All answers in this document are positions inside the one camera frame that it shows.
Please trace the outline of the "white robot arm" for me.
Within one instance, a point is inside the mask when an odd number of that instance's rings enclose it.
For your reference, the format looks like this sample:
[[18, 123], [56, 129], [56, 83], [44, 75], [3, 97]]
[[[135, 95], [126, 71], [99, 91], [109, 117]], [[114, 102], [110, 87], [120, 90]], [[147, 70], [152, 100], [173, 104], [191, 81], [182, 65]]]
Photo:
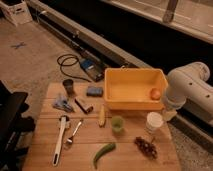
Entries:
[[167, 74], [168, 87], [161, 97], [163, 119], [170, 121], [187, 100], [213, 115], [213, 87], [206, 83], [209, 78], [210, 69], [203, 62], [192, 62], [172, 69]]

